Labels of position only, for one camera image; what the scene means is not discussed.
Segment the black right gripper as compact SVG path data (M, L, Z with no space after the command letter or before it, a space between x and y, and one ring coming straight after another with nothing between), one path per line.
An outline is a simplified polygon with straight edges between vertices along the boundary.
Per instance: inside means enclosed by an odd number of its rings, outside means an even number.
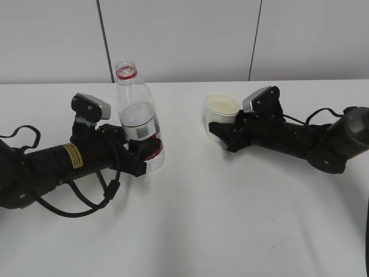
M276 126L285 123L283 117L264 117L261 114L239 110L234 123L210 122L209 131L225 141L227 151L238 152L254 145L253 140L264 143Z

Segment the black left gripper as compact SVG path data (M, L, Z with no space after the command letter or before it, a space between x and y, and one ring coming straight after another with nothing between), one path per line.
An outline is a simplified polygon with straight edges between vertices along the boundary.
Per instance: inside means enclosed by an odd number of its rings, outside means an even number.
M142 176L146 173L143 161L155 158L163 149L159 138L148 138L130 140L126 150L121 126L105 123L96 128L96 125L88 125L81 120L74 121L70 142L78 148L82 157L83 166L77 169L80 177L104 169Z

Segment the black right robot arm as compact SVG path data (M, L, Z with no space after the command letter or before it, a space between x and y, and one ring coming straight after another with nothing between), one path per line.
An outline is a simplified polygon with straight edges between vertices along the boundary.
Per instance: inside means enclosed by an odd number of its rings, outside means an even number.
M229 152L254 145L306 160L320 171L341 174L348 160L368 151L368 108L348 107L335 123L323 125L298 125L240 111L235 122L211 122L209 131Z

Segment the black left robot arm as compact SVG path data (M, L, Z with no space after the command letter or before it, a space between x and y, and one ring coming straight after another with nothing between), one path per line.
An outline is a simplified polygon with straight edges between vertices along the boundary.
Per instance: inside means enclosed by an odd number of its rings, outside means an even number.
M146 159L160 148L161 140L152 136L143 141L128 140L123 129L104 124L98 128L75 122L69 143L36 151L40 132L35 132L33 145L10 147L1 142L1 207L25 208L43 200L59 185L68 184L76 196L91 209L103 208L114 196L121 173L140 177L147 172ZM96 174L103 188L100 204L88 200L78 189L75 180Z

